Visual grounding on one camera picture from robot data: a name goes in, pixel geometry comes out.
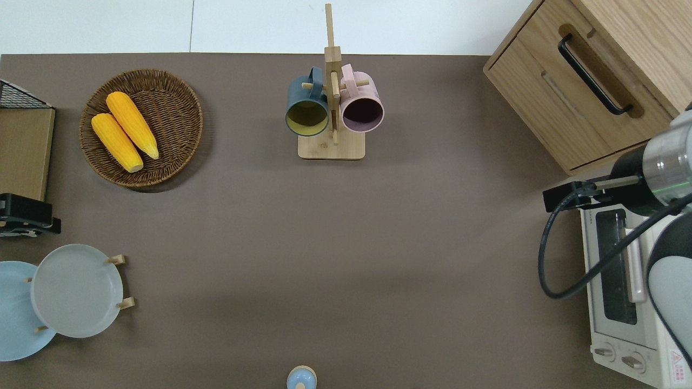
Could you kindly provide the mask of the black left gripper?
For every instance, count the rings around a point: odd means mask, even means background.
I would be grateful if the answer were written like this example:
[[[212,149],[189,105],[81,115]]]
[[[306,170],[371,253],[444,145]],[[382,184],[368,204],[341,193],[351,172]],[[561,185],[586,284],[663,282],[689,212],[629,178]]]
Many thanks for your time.
[[[62,221],[47,202],[12,193],[1,194],[1,236],[60,234]]]

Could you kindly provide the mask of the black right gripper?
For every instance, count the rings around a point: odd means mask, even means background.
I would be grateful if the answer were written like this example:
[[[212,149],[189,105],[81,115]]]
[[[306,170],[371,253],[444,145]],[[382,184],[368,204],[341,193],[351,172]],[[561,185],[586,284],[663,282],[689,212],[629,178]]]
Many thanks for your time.
[[[576,197],[571,198],[563,210],[586,209],[590,206],[591,200],[598,194],[596,185],[587,180],[572,180],[563,185],[552,187],[543,191],[544,210],[548,213],[557,209],[559,204],[572,194]]]

